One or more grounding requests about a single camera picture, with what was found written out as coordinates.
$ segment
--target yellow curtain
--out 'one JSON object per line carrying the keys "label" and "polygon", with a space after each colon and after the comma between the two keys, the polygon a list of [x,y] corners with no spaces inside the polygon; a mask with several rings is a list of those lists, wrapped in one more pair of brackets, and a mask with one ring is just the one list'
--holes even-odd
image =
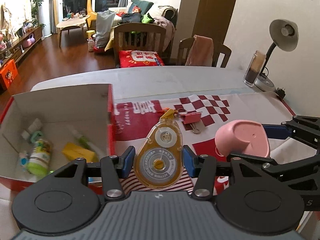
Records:
{"label": "yellow curtain", "polygon": [[58,16],[58,3],[57,0],[53,0],[53,13],[54,13],[54,21],[56,24],[59,23],[59,16]]}

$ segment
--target lamp base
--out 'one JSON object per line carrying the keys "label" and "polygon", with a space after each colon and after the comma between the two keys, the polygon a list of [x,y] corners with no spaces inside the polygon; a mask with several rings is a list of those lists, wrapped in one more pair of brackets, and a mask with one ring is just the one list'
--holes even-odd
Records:
{"label": "lamp base", "polygon": [[275,85],[270,79],[268,79],[268,77],[264,73],[258,76],[254,84],[256,87],[258,87],[264,92],[268,92],[268,91],[276,92]]}

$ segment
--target gray plastic bag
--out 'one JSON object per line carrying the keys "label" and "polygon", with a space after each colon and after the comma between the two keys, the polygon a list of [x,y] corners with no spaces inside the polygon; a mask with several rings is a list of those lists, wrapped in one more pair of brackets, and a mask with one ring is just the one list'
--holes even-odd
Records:
{"label": "gray plastic bag", "polygon": [[96,20],[96,47],[102,48],[108,44],[110,30],[116,13],[113,11],[98,12]]}

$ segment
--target striped pattern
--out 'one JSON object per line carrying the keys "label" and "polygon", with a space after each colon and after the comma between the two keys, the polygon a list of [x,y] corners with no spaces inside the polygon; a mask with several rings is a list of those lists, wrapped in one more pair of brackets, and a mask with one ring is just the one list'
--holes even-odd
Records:
{"label": "striped pattern", "polygon": [[124,193],[127,195],[129,192],[134,190],[139,191],[177,191],[177,190],[187,190],[191,194],[193,190],[192,180],[189,177],[187,170],[184,169],[181,178],[174,185],[165,189],[151,189],[143,186],[140,181],[138,181],[133,169],[131,170],[127,179],[120,179],[121,186]]}

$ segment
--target black circular cover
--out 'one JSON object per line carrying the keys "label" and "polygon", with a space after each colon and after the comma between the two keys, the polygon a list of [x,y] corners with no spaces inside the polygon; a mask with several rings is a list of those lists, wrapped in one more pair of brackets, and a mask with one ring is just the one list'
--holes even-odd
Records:
{"label": "black circular cover", "polygon": [[275,235],[297,228],[303,215],[300,195],[281,182],[244,178],[216,198],[216,207],[230,224],[258,235]]}
{"label": "black circular cover", "polygon": [[79,228],[97,213],[100,201],[91,189],[73,178],[47,177],[14,199],[12,213],[20,228],[59,234]]}

